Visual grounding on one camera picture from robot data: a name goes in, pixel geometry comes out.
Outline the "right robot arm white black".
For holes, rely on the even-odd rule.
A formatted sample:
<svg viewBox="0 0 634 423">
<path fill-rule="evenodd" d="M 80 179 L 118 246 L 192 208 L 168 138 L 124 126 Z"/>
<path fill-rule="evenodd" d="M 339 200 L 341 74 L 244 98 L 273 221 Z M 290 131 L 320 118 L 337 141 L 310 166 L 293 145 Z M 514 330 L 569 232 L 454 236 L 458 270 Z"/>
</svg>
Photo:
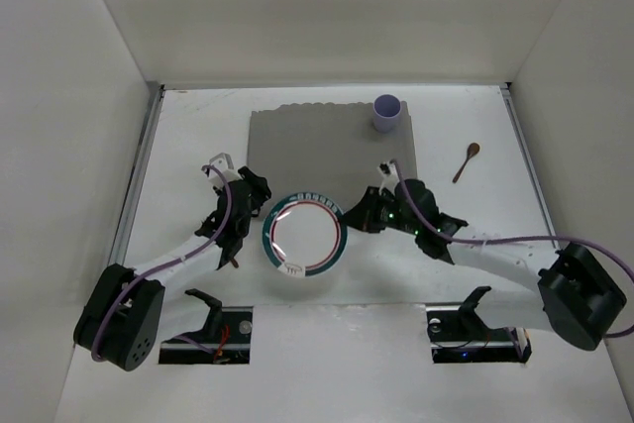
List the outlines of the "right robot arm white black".
<svg viewBox="0 0 634 423">
<path fill-rule="evenodd" d="M 467 221 L 441 212 L 434 194 L 417 179 L 400 181 L 393 190 L 368 187 L 341 222 L 365 233 L 389 228 L 409 234 L 433 260 L 519 285 L 519 291 L 507 292 L 482 284 L 460 303 L 430 306 L 433 342 L 477 341 L 505 328 L 524 328 L 549 331 L 593 351 L 627 302 L 587 246 L 499 245 Z"/>
</svg>

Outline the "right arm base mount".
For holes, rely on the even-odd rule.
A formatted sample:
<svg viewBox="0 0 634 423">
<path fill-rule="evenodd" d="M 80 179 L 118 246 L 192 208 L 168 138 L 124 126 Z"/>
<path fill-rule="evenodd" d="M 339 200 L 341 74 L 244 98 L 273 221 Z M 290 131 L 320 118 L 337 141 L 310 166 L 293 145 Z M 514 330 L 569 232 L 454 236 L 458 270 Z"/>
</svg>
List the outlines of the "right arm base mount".
<svg viewBox="0 0 634 423">
<path fill-rule="evenodd" d="M 532 346 L 523 328 L 489 329 L 457 307 L 429 308 L 427 334 L 434 364 L 526 364 Z"/>
</svg>

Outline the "white plate green red rim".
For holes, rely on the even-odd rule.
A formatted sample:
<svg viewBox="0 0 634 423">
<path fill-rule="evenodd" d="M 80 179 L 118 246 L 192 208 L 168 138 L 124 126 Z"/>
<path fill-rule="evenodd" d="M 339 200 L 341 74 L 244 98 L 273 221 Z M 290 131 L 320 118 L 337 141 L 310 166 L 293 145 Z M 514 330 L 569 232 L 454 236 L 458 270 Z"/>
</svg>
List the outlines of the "white plate green red rim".
<svg viewBox="0 0 634 423">
<path fill-rule="evenodd" d="M 264 253 L 288 276 L 322 275 L 336 266 L 345 251 L 348 230 L 342 217 L 341 207 L 325 195 L 308 191 L 289 195 L 264 219 Z"/>
</svg>

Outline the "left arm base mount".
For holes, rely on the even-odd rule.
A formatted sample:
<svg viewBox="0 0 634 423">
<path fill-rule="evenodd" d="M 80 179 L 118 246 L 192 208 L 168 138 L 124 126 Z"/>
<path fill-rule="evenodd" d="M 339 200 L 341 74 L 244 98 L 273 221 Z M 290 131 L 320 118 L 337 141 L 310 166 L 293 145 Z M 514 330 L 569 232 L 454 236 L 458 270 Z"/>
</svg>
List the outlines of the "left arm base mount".
<svg viewBox="0 0 634 423">
<path fill-rule="evenodd" d="M 163 342 L 158 363 L 165 366 L 241 366 L 251 359 L 253 307 L 225 307 L 214 334 L 189 334 Z"/>
</svg>

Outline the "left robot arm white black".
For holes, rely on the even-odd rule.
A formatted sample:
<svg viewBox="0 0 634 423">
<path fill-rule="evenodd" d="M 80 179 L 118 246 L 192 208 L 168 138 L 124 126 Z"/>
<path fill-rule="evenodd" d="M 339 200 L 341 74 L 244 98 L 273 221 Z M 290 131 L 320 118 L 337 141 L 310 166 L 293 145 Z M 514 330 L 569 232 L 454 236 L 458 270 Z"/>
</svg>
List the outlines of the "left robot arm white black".
<svg viewBox="0 0 634 423">
<path fill-rule="evenodd" d="M 202 170 L 217 202 L 194 234 L 161 258 L 131 267 L 110 264 L 99 276 L 73 331 L 74 345 L 94 361 L 132 371 L 154 345 L 172 339 L 217 358 L 229 340 L 221 300 L 193 284 L 237 263 L 271 191 L 246 166 L 233 169 L 215 160 Z"/>
</svg>

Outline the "grey cloth placemat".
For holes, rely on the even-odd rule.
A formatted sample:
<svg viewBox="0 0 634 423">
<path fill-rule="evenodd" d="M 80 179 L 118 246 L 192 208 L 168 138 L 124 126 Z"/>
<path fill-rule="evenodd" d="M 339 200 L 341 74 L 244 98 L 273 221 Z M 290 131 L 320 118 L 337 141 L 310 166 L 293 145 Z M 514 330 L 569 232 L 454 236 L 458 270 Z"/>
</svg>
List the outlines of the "grey cloth placemat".
<svg viewBox="0 0 634 423">
<path fill-rule="evenodd" d="M 267 180 L 271 199 L 262 216 L 300 191 L 320 193 L 343 210 L 369 185 L 380 185 L 380 163 L 397 159 L 407 178 L 418 176 L 412 120 L 406 102 L 395 128 L 379 132 L 370 103 L 292 103 L 254 112 L 247 167 Z"/>
</svg>

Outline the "lilac plastic cup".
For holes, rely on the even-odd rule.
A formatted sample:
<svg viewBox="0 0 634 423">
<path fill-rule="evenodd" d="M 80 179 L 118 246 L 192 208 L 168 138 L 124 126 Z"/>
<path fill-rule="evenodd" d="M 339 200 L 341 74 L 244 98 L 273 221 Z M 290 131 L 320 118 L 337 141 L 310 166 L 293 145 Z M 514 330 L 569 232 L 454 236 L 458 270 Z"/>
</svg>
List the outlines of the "lilac plastic cup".
<svg viewBox="0 0 634 423">
<path fill-rule="evenodd" d="M 388 133 L 399 123 L 401 102 L 391 94 L 383 94 L 373 101 L 372 110 L 374 128 L 380 133 Z"/>
</svg>

